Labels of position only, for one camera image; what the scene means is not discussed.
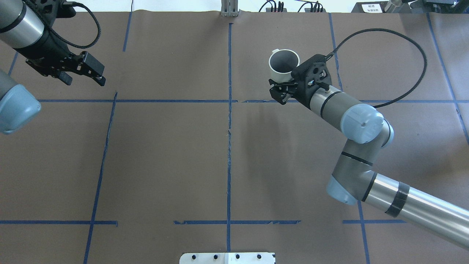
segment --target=white bracket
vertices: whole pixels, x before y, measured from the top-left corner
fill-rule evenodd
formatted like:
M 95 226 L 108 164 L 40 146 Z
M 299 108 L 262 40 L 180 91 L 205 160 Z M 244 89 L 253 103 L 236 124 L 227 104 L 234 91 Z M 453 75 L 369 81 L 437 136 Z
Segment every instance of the white bracket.
M 179 264 L 275 264 L 275 253 L 186 253 Z
M 221 16 L 238 16 L 238 0 L 221 0 Z

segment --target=light blue joint cap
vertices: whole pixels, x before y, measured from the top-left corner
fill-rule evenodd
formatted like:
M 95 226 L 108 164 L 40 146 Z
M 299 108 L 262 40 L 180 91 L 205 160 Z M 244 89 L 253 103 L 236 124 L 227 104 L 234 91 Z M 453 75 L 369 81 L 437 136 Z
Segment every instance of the light blue joint cap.
M 343 202 L 348 205 L 356 204 L 357 199 L 353 197 L 340 183 L 331 175 L 329 183 L 326 188 L 327 193 L 339 202 Z
M 41 104 L 23 85 L 15 85 L 0 100 L 0 131 L 11 134 L 31 121 Z
M 340 130 L 358 144 L 372 141 L 383 128 L 383 115 L 368 104 L 356 104 L 345 111 Z

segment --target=black band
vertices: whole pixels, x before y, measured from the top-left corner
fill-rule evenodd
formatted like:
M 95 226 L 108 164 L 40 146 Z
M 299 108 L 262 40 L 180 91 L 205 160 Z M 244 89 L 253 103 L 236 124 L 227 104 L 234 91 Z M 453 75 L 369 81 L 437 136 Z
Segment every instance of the black band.
M 362 202 L 364 202 L 366 200 L 366 197 L 368 197 L 368 195 L 370 194 L 370 191 L 371 191 L 371 187 L 373 187 L 373 183 L 375 183 L 375 180 L 376 180 L 376 176 L 378 175 L 377 172 L 375 172 L 373 174 L 373 177 L 371 178 L 371 182 L 370 184 L 368 185 L 368 189 L 366 189 L 366 192 L 365 192 L 365 195 L 363 195 L 363 198 L 362 198 Z
M 404 204 L 407 201 L 407 196 L 409 195 L 409 189 L 410 189 L 409 185 L 403 182 L 399 182 L 399 187 L 397 189 L 396 196 L 394 196 L 394 201 L 393 203 L 391 203 L 391 206 L 386 211 L 386 214 L 392 217 L 396 217 L 399 215 L 399 213 L 402 210 L 402 207 L 404 207 Z
M 13 21 L 13 23 L 11 23 L 10 25 L 0 29 L 0 34 L 5 33 L 7 31 L 13 29 L 14 27 L 16 27 L 19 23 L 21 23 L 21 21 L 23 21 L 23 18 L 24 18 L 25 15 L 26 15 L 26 5 L 23 2 L 23 9 L 21 10 L 20 15 Z
M 367 160 L 364 160 L 364 159 L 362 159 L 362 158 L 360 158 L 360 157 L 357 157 L 357 156 L 355 156 L 355 155 L 352 155 L 352 154 L 350 154 L 350 153 L 347 153 L 347 152 L 345 152 L 345 151 L 342 151 L 341 154 L 344 155 L 344 156 L 347 156 L 347 157 L 349 157 L 349 158 L 352 158 L 352 159 L 354 159 L 354 160 L 356 160 L 356 161 L 359 161 L 359 162 L 361 162 L 361 163 L 365 163 L 366 165 L 373 166 L 373 163 L 371 163 L 371 162 L 369 162 L 369 161 L 367 161 Z
M 327 97 L 324 102 L 323 102 L 323 105 L 321 106 L 321 118 L 322 117 L 322 111 L 324 110 L 324 106 L 325 104 L 327 103 L 327 101 L 329 101 L 334 95 L 338 94 L 338 93 L 343 93 L 342 91 L 336 91 L 335 93 L 331 94 L 329 97 Z

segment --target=white label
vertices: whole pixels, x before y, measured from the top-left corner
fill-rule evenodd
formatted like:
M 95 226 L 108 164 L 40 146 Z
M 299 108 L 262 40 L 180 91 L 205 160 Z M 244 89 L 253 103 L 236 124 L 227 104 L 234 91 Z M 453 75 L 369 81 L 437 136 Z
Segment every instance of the white label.
M 379 4 L 364 4 L 362 5 L 365 13 L 382 13 L 383 10 Z

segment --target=white background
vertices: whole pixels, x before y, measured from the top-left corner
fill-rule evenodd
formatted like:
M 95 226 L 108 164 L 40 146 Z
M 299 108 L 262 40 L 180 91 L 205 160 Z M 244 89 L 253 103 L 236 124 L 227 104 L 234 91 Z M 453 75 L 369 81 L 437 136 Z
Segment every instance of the white background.
M 89 7 L 93 12 L 100 11 L 130 11 L 132 0 L 75 0 Z M 289 12 L 296 12 L 303 4 L 296 0 L 285 0 L 284 8 Z M 319 1 L 331 13 L 350 13 L 357 0 L 323 0 Z M 265 0 L 239 0 L 238 8 L 244 11 L 257 12 Z M 221 0 L 134 0 L 134 10 L 149 11 L 210 11 L 221 10 Z

